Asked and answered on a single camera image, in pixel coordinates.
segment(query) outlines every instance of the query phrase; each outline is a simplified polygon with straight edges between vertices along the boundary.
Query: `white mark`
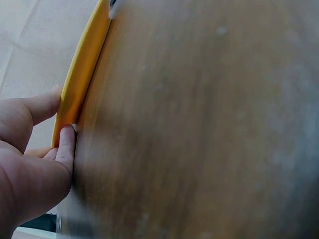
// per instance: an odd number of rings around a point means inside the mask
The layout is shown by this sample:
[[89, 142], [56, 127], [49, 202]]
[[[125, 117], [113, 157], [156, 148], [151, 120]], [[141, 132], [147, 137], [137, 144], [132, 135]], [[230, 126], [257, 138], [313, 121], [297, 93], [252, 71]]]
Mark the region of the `white mark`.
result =
[[220, 26], [216, 31], [217, 35], [220, 35], [220, 36], [225, 35], [227, 32], [228, 32], [228, 29], [226, 26]]
[[122, 6], [123, 0], [116, 0], [115, 3], [110, 7], [109, 12], [109, 18], [114, 19], [115, 16], [118, 14], [121, 6]]

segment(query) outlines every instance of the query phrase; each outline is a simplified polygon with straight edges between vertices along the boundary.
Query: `dark object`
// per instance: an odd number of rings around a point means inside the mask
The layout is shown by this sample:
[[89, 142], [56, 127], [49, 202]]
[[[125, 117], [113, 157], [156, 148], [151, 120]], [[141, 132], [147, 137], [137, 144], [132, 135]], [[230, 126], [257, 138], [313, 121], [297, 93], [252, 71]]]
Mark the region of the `dark object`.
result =
[[56, 215], [44, 214], [38, 218], [35, 218], [31, 221], [28, 221], [22, 224], [20, 227], [39, 229], [39, 230], [55, 233], [56, 232]]
[[116, 0], [111, 0], [110, 1], [110, 7], [112, 7], [115, 4]]

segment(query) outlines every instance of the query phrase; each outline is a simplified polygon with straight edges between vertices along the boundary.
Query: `wood grain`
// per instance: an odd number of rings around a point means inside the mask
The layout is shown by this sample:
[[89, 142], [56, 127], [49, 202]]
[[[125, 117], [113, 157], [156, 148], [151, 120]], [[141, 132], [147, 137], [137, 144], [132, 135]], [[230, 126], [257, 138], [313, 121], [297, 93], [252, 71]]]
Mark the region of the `wood grain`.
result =
[[314, 238], [315, 0], [130, 0], [79, 119], [61, 238]]

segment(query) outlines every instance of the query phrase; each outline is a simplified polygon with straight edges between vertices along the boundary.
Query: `finger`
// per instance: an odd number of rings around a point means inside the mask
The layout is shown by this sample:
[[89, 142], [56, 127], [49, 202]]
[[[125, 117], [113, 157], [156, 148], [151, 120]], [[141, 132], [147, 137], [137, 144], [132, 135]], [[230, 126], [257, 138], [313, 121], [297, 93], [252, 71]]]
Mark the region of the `finger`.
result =
[[38, 97], [0, 101], [0, 140], [24, 153], [33, 126], [53, 116], [59, 102], [59, 87]]
[[24, 154], [35, 156], [38, 158], [43, 158], [47, 155], [47, 153], [51, 150], [51, 147], [44, 147], [44, 148], [38, 148], [38, 149], [28, 149], [25, 151]]
[[29, 111], [33, 125], [37, 125], [55, 115], [60, 104], [61, 88], [57, 85], [50, 92], [39, 96], [18, 99]]
[[55, 160], [57, 152], [58, 152], [58, 149], [57, 148], [53, 148], [43, 157], [43, 159]]
[[42, 215], [67, 196], [72, 181], [74, 146], [74, 129], [67, 126], [61, 131], [58, 150], [52, 149], [44, 157], [52, 158], [56, 152], [56, 160], [23, 155], [23, 167], [12, 170], [16, 175], [11, 183], [15, 187], [19, 223]]
[[74, 147], [75, 131], [74, 128], [69, 125], [61, 130], [60, 145], [55, 160], [61, 162], [70, 175], [72, 175], [73, 172]]

